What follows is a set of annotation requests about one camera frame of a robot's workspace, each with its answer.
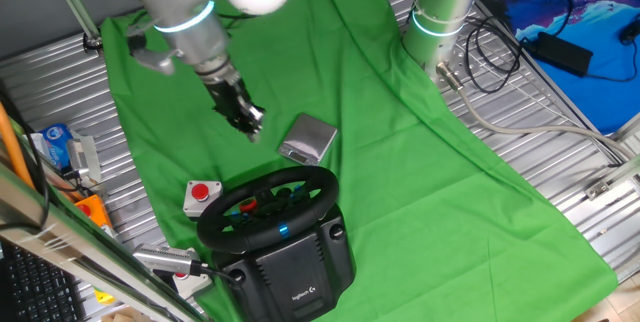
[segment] green cloth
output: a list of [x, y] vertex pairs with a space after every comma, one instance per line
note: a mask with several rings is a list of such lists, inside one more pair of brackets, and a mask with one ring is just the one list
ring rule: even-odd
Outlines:
[[[387, 0], [288, 0], [231, 30], [232, 60], [267, 110], [257, 144], [211, 110], [190, 67], [167, 77], [138, 66], [123, 37], [131, 20], [102, 26], [108, 76], [171, 246], [210, 258], [182, 213], [186, 182], [229, 189], [293, 165], [276, 151], [304, 112], [338, 127], [322, 165], [339, 178], [357, 265], [319, 320], [566, 322], [617, 286], [571, 223], [450, 113], [400, 45]], [[220, 287], [198, 302], [239, 320]]]

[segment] metal rod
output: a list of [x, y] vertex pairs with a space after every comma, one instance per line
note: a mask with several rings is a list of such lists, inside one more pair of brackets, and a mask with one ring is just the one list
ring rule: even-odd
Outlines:
[[87, 9], [84, 7], [84, 4], [82, 4], [82, 1], [81, 0], [66, 0], [66, 1], [69, 7], [71, 8], [71, 11], [73, 12], [73, 14], [76, 16], [76, 19], [80, 23], [80, 26], [82, 26], [84, 33], [87, 34], [89, 41], [93, 41], [93, 42], [101, 41], [102, 39], [100, 37], [100, 31], [98, 31], [98, 27], [96, 26], [96, 24], [93, 23], [93, 20], [91, 19], [91, 16], [89, 16]]
[[[174, 317], [183, 321], [207, 321], [71, 202], [61, 198], [61, 203], [50, 206], [44, 232], [37, 236], [21, 229], [8, 229], [0, 235], [157, 321], [175, 321]], [[0, 220], [3, 223], [37, 224], [42, 206], [42, 196], [0, 165]]]

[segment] blue led ring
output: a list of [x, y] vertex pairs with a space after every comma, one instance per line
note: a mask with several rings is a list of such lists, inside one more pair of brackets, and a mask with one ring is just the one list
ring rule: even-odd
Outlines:
[[453, 31], [453, 32], [447, 32], [447, 33], [438, 33], [438, 32], [433, 32], [433, 31], [429, 31], [428, 29], [422, 27], [422, 25], [420, 25], [420, 23], [418, 22], [418, 19], [416, 19], [416, 13], [415, 11], [411, 12], [412, 16], [413, 16], [413, 22], [416, 24], [416, 27], [418, 27], [418, 29], [420, 29], [420, 31], [426, 33], [426, 34], [430, 34], [432, 36], [436, 36], [436, 37], [449, 37], [449, 36], [453, 36], [458, 34], [458, 32], [460, 32], [460, 30], [462, 30], [462, 27], [464, 25], [461, 25], [460, 28], [458, 28], [457, 30]]
[[197, 25], [198, 23], [202, 22], [202, 20], [207, 18], [211, 14], [211, 12], [213, 12], [213, 7], [215, 7], [215, 2], [209, 1], [209, 3], [207, 3], [207, 6], [202, 10], [202, 12], [200, 12], [197, 16], [193, 17], [192, 19], [188, 20], [185, 23], [181, 23], [173, 27], [159, 27], [159, 26], [154, 26], [154, 27], [162, 33], [175, 33], [175, 32], [184, 31], [187, 28], [191, 28]]
[[278, 230], [280, 231], [280, 235], [282, 236], [282, 239], [289, 237], [289, 227], [287, 227], [286, 223], [280, 222], [278, 224]]

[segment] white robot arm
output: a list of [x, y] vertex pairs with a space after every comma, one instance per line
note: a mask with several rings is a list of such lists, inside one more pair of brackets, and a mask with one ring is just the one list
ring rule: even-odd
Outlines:
[[[255, 106], [244, 82], [225, 52], [227, 33], [213, 15], [213, 0], [141, 0], [171, 50], [152, 52], [144, 42], [132, 55], [144, 66], [173, 73], [172, 56], [191, 65], [216, 103], [215, 110], [229, 124], [254, 141], [262, 128], [264, 110]], [[240, 11], [261, 15], [280, 8], [286, 0], [229, 0]]]

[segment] emergency stop button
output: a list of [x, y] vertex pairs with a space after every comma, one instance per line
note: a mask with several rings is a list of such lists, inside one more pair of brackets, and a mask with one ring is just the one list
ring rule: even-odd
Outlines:
[[191, 196], [198, 202], [204, 202], [209, 198], [209, 187], [204, 183], [198, 183], [191, 189]]
[[87, 205], [78, 205], [80, 211], [87, 215], [87, 217], [91, 218], [91, 208]]

